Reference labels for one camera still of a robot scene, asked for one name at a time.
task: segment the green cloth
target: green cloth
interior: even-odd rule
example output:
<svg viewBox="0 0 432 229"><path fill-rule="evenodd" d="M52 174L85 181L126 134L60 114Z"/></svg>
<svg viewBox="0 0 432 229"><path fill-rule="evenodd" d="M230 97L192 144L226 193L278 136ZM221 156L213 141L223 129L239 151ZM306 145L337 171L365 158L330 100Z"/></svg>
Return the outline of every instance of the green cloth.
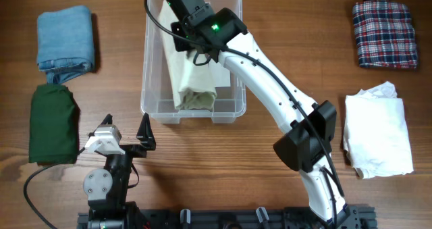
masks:
<svg viewBox="0 0 432 229"><path fill-rule="evenodd" d="M78 115L72 93L60 84L42 84L32 98L28 161L74 163L78 155Z"/></svg>

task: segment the white cloth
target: white cloth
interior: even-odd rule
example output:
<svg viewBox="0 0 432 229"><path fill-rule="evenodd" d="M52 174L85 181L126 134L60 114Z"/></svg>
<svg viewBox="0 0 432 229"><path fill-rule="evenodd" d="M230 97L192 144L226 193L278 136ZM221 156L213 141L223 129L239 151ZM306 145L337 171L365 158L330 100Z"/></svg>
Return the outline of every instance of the white cloth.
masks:
<svg viewBox="0 0 432 229"><path fill-rule="evenodd" d="M166 1L163 2L159 23L171 30L171 23L178 22L176 15ZM173 37L161 32L163 50L167 58L169 77L176 109L212 109L216 99L216 89L208 66L195 66L193 59L196 51L177 52ZM196 60L206 60L200 55Z"/></svg>
<svg viewBox="0 0 432 229"><path fill-rule="evenodd" d="M386 82L347 96L344 149L361 178L414 171L404 104Z"/></svg>

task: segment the black mounting base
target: black mounting base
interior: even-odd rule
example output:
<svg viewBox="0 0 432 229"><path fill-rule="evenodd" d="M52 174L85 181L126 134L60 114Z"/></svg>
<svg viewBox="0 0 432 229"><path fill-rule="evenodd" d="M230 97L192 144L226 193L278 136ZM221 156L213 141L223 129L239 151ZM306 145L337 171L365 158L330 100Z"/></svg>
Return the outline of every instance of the black mounting base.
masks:
<svg viewBox="0 0 432 229"><path fill-rule="evenodd" d="M339 225L339 229L376 229L375 208L348 206L351 216ZM227 215L237 218L242 229L263 229L255 210L250 211L191 211L190 225L180 224L180 213L167 209L143 209L141 213L150 222L148 229L223 229L221 218ZM283 210L268 210L270 229L325 229L308 207L287 207ZM78 215L78 226L87 229L87 214Z"/></svg>

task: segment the storage box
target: storage box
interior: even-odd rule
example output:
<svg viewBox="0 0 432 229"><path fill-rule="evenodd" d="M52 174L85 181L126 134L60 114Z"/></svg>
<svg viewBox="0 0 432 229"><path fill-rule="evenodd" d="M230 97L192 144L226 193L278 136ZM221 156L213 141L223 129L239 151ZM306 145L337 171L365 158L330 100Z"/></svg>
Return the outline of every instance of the storage box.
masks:
<svg viewBox="0 0 432 229"><path fill-rule="evenodd" d="M227 7L242 19L242 0L205 0L215 12ZM148 0L158 18L163 0ZM144 69L142 73L141 112L163 124L179 124L181 118L211 118L213 123L232 123L246 111L246 87L231 73L231 86L216 87L214 108L176 110L161 35L166 34L146 17Z"/></svg>

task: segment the plaid cloth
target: plaid cloth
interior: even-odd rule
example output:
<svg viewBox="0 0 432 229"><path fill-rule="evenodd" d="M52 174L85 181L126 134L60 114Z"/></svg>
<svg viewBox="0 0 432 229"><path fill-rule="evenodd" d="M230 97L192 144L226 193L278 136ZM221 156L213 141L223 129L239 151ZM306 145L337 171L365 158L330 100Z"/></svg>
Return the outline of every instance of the plaid cloth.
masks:
<svg viewBox="0 0 432 229"><path fill-rule="evenodd" d="M417 50L406 5L364 0L352 8L360 67L415 69Z"/></svg>

